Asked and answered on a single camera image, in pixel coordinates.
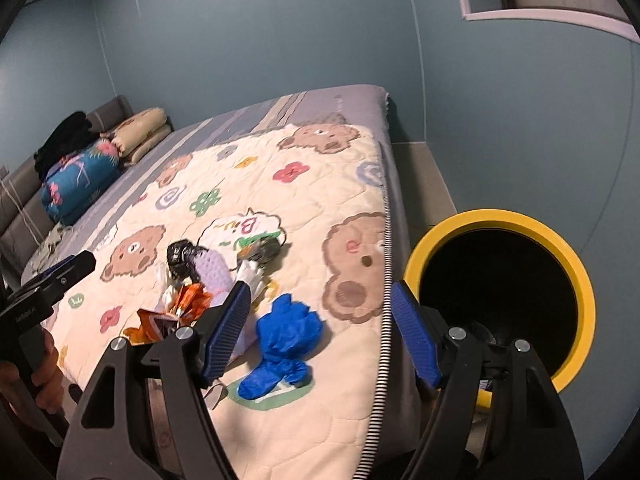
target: bedspread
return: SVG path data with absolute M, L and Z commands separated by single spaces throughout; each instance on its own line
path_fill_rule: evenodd
M 212 420 L 241 479 L 352 478 L 376 393 L 391 266 L 371 132 L 340 116 L 249 132 L 168 158 L 136 195 L 108 230 L 88 237 L 96 271 L 60 304 L 52 333 L 66 375 L 84 387 L 109 341 L 139 325 L 139 308 L 156 305 L 154 269 L 169 243 L 215 249 L 233 272 L 239 248 L 268 234 L 282 254 L 266 269 L 252 316 L 283 293 L 318 312 L 322 339 L 305 359 L 313 379 L 241 399 L 238 383 L 260 361 L 252 347 L 223 376 L 227 394 Z

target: yellow trash bin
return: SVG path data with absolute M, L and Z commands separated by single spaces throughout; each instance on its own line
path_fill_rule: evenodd
M 560 392 L 593 340 L 595 300 L 574 250 L 533 218 L 497 209 L 460 213 L 436 225 L 409 258 L 404 279 L 447 323 L 508 345 L 528 340 Z M 488 409 L 491 392 L 478 390 Z

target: pillow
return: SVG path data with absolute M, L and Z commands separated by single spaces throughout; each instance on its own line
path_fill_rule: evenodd
M 156 147 L 160 141 L 164 140 L 170 133 L 171 126 L 168 124 L 165 124 L 154 131 L 151 136 L 147 137 L 142 144 L 139 144 L 131 153 L 129 153 L 129 155 L 127 155 L 124 159 L 125 167 L 128 168 L 129 166 L 139 163 L 142 157 L 151 151 L 151 149 Z
M 166 114 L 162 108 L 149 108 L 118 126 L 113 134 L 113 144 L 120 152 L 120 157 L 129 155 L 151 133 L 166 123 Z
M 117 149 L 101 139 L 47 177 L 40 199 L 54 222 L 72 225 L 119 176 Z

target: crumpled blue plastic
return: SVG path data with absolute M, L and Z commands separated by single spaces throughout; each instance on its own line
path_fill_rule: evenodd
M 322 321 L 308 305 L 283 294 L 271 304 L 271 312 L 256 324 L 262 361 L 242 380 L 238 395 L 254 400 L 268 394 L 281 380 L 292 386 L 305 384 L 309 367 L 301 357 L 311 352 L 322 333 Z

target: metal screw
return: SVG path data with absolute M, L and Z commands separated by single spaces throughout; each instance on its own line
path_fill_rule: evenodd
M 192 335 L 193 335 L 193 328 L 191 328 L 190 326 L 183 326 L 175 331 L 175 336 L 178 339 L 188 339 Z
M 122 350 L 127 345 L 127 339 L 125 337 L 117 337 L 113 341 L 111 341 L 111 350 Z
M 529 350 L 531 350 L 531 345 L 529 344 L 528 341 L 524 341 L 524 339 L 518 339 L 514 343 L 514 345 L 518 350 L 518 352 L 528 352 Z
M 449 337 L 456 341 L 463 340 L 466 337 L 465 329 L 459 326 L 452 326 L 449 328 Z

